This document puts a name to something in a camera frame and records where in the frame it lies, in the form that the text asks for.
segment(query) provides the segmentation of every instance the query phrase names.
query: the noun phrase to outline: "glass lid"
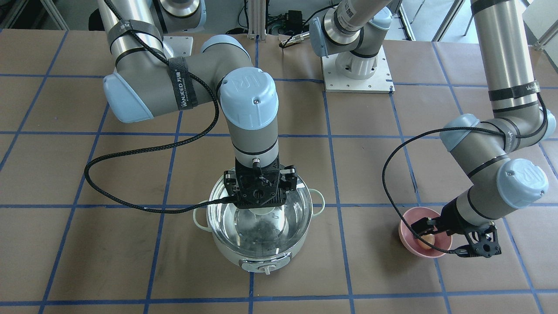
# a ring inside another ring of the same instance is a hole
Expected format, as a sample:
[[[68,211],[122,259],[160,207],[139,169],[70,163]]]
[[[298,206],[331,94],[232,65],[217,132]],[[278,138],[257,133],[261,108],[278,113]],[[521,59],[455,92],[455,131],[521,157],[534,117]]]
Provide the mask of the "glass lid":
[[[228,196],[223,177],[210,199]],[[299,177],[296,190],[287,194],[281,207],[240,210],[234,204],[208,206],[213,233],[229,249],[248,258],[269,258],[288,252],[304,236],[312,216],[312,200]]]

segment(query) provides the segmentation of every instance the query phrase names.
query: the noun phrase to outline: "white mounting plate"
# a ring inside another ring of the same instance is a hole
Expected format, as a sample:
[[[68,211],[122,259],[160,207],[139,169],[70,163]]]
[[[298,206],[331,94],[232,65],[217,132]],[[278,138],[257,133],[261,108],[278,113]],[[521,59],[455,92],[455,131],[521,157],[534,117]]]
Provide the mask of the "white mounting plate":
[[[336,55],[321,58],[325,91],[337,93],[389,93],[395,91],[383,46],[377,56],[376,73],[365,80],[350,79],[335,68]]]
[[[172,50],[172,55],[169,56],[169,51],[165,48],[165,55],[167,58],[189,56],[192,54],[194,38],[192,36],[164,36],[163,44],[167,45]]]

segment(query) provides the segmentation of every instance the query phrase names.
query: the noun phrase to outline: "blue joint cap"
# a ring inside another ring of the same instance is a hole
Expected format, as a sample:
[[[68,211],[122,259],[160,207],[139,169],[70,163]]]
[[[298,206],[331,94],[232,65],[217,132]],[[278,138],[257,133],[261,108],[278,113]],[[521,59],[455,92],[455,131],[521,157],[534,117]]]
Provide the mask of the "blue joint cap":
[[[372,26],[375,26],[381,30],[389,30],[391,26],[391,21],[393,20],[393,15],[388,7],[384,7],[380,12],[376,13],[374,17],[368,21]]]
[[[556,117],[550,112],[550,110],[546,110],[546,117],[548,119],[548,125],[546,127],[545,135],[542,137],[541,141],[548,139],[554,131],[556,131]]]
[[[465,115],[459,116],[458,118],[452,120],[450,123],[446,124],[446,127],[476,127],[480,123],[474,115],[467,113]],[[446,146],[448,151],[452,151],[463,139],[469,135],[471,131],[444,131],[440,133],[440,138],[442,143]]]
[[[496,186],[506,204],[518,210],[546,194],[549,180],[545,172],[529,160],[514,159],[500,167]]]
[[[143,100],[116,70],[103,79],[103,88],[112,112],[120,121],[131,123],[153,119]]]
[[[233,70],[223,78],[221,108],[227,120],[244,130],[268,126],[279,109],[271,75],[251,66]]]
[[[240,42],[229,35],[215,35],[211,37],[201,46],[200,52],[203,53],[207,48],[217,44],[229,44],[239,47],[240,49],[244,50],[248,58],[250,58],[250,54],[246,51],[246,49],[244,49]]]
[[[312,44],[312,49],[317,56],[327,56],[328,47],[325,43],[325,35],[323,28],[321,27],[321,22],[318,17],[314,17],[310,20],[309,24],[310,31],[310,43]]]

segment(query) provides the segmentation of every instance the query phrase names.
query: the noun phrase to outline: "pot handle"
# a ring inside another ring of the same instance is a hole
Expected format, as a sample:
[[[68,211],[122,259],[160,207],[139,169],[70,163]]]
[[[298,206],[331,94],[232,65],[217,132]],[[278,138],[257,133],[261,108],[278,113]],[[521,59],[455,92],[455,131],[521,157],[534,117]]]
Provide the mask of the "pot handle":
[[[200,208],[203,208],[203,207],[198,207],[198,208],[195,208],[195,209],[194,209],[194,215],[193,215],[193,216],[194,216],[194,224],[196,225],[196,227],[202,229],[203,231],[213,232],[213,230],[212,230],[210,227],[202,226],[202,225],[200,225],[200,223],[197,221],[197,219],[196,219],[196,213],[198,212],[198,209],[200,209]]]
[[[314,216],[317,216],[317,215],[321,214],[324,211],[324,209],[325,209],[325,198],[324,198],[324,195],[321,194],[321,192],[318,191],[317,189],[308,189],[308,191],[318,194],[321,198],[321,209],[317,213],[312,212],[312,217],[314,217]]]

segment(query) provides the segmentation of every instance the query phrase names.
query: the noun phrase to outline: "pink bowl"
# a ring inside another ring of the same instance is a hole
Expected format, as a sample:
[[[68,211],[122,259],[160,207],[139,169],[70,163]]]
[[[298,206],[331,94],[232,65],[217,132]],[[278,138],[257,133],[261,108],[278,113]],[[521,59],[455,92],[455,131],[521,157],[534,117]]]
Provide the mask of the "pink bowl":
[[[406,211],[403,214],[405,220],[409,223],[409,225],[415,223],[419,219],[423,217],[428,218],[436,218],[440,217],[440,214],[431,210],[428,207],[413,207],[410,210]],[[435,249],[425,250],[419,244],[417,239],[413,236],[411,231],[405,226],[403,221],[399,223],[399,238],[403,245],[409,250],[411,253],[420,256],[422,258],[439,258],[440,256],[445,255],[440,251]],[[434,245],[444,249],[449,250],[451,247],[451,236],[448,236],[445,232],[439,233],[434,235]]]

